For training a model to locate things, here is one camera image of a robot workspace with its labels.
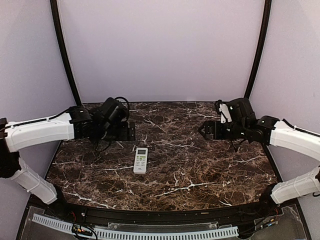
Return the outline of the white remote control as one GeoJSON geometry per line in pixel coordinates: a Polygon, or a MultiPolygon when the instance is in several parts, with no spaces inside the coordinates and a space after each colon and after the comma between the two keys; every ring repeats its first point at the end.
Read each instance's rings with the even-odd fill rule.
{"type": "Polygon", "coordinates": [[[134,174],[145,174],[147,172],[148,148],[138,147],[135,151],[133,164],[134,174]]]}

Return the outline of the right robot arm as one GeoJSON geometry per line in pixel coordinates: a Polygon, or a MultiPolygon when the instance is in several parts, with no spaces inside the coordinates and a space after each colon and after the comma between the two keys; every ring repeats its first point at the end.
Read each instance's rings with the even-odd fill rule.
{"type": "MultiPolygon", "coordinates": [[[[206,120],[198,132],[206,140],[238,140],[257,142],[266,146],[286,148],[315,160],[320,159],[320,135],[295,125],[285,119],[265,115],[256,118],[248,98],[231,101],[218,100],[215,105],[220,120],[206,120]]],[[[288,200],[319,193],[320,168],[285,182],[266,188],[255,205],[255,213],[266,217],[275,205],[288,200]]]]}

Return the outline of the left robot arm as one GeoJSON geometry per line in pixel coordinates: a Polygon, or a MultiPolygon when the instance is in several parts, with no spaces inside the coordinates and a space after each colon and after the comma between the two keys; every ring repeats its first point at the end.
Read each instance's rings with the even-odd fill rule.
{"type": "Polygon", "coordinates": [[[22,159],[20,150],[58,141],[88,139],[100,142],[128,142],[136,138],[129,121],[130,103],[118,96],[109,97],[93,109],[71,106],[56,115],[26,121],[0,120],[0,177],[16,182],[38,197],[60,218],[71,213],[58,187],[43,179],[22,159]]]}

